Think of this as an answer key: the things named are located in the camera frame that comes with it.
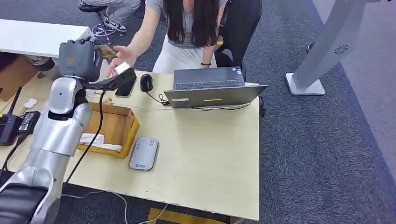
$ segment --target wooden desk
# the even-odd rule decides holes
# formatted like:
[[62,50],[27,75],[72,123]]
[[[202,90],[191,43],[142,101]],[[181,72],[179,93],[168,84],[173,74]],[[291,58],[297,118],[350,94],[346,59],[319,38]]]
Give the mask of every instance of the wooden desk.
[[0,20],[0,51],[58,58],[59,45],[88,35],[89,27]]
[[[173,76],[152,73],[156,98],[173,86]],[[15,111],[29,97],[42,106],[50,81],[32,79],[23,88]],[[126,159],[88,153],[71,183],[148,200],[175,204],[234,217],[259,219],[259,102],[236,110],[161,110],[162,105],[140,91],[136,85],[130,98],[114,103],[158,109],[131,107],[141,127],[138,138],[154,138],[160,143],[151,171],[128,168]],[[27,139],[10,161],[15,171],[24,161],[32,139]],[[0,147],[4,161],[11,147]],[[82,152],[70,159],[69,175]]]

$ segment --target black mouse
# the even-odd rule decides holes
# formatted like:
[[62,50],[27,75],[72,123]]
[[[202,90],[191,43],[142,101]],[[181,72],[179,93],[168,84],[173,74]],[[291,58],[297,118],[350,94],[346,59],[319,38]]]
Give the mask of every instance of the black mouse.
[[144,74],[140,78],[140,90],[148,92],[153,89],[153,78],[149,74]]

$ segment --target laptop keyboard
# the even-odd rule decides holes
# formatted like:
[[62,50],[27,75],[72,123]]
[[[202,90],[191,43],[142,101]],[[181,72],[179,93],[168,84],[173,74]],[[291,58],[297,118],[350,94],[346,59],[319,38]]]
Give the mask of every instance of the laptop keyboard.
[[177,83],[175,90],[196,90],[222,87],[244,86],[243,80],[227,80],[217,82]]

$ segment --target woman's hand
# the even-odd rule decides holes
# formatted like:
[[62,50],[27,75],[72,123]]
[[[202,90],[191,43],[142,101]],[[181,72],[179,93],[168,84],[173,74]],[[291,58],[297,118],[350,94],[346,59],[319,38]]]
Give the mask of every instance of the woman's hand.
[[115,67],[119,66],[123,62],[128,63],[131,67],[133,67],[136,63],[136,56],[130,48],[125,46],[114,46],[114,50],[118,51],[118,58],[113,59],[110,63],[110,67],[106,73],[106,77],[115,76],[113,70],[115,69]]

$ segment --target laptop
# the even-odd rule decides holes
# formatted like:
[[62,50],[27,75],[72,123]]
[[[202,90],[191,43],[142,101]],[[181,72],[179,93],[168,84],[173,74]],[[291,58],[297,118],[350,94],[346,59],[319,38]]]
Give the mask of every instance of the laptop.
[[175,70],[174,90],[245,86],[240,67]]
[[164,91],[173,108],[243,105],[266,85],[245,86],[240,67],[175,70],[173,90]]
[[173,108],[243,105],[251,103],[267,85],[164,91]]

